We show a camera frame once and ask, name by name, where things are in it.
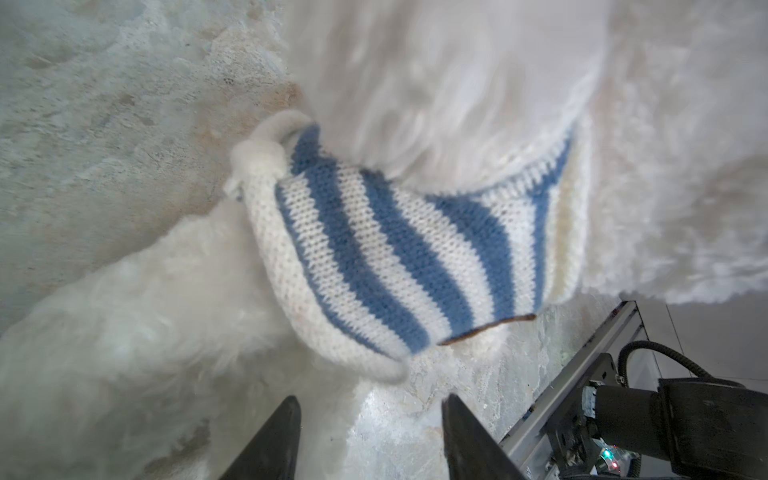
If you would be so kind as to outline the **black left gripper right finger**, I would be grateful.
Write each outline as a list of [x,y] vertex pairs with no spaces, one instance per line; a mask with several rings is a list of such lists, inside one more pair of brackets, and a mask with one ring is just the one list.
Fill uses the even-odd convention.
[[525,476],[456,394],[441,405],[450,480],[524,480]]

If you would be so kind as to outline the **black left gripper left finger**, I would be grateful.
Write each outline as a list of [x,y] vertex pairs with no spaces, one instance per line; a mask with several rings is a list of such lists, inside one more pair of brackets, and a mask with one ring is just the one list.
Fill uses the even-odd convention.
[[293,480],[301,437],[302,412],[298,399],[286,397],[220,480]]

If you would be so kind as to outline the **white teddy bear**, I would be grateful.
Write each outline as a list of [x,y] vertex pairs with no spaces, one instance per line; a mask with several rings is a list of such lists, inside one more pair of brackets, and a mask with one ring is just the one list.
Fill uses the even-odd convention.
[[[722,302],[767,286],[763,1],[291,1],[288,58],[337,161],[421,195],[477,192],[591,127],[585,293]],[[413,356],[380,382],[292,329],[229,196],[63,286],[1,338],[5,479],[214,479],[288,396],[302,479],[341,477],[469,366],[477,397],[534,358],[535,320]]]

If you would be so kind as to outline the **blue white striped shirt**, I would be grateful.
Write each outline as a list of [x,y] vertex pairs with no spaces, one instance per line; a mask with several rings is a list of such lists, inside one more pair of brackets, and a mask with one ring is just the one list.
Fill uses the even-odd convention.
[[233,148],[225,190],[245,204],[300,340],[393,383],[433,346],[571,298],[586,250],[590,147],[580,122],[495,186],[421,195],[337,161],[315,123],[285,110]]

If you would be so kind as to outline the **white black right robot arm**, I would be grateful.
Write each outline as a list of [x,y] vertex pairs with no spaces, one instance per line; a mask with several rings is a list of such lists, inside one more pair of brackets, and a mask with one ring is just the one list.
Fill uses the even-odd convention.
[[[629,384],[633,351],[663,353],[690,371],[661,379],[653,390]],[[688,479],[767,476],[767,396],[718,379],[687,357],[649,341],[632,342],[617,358],[601,354],[544,428],[563,473],[586,474],[609,447],[669,462]]]

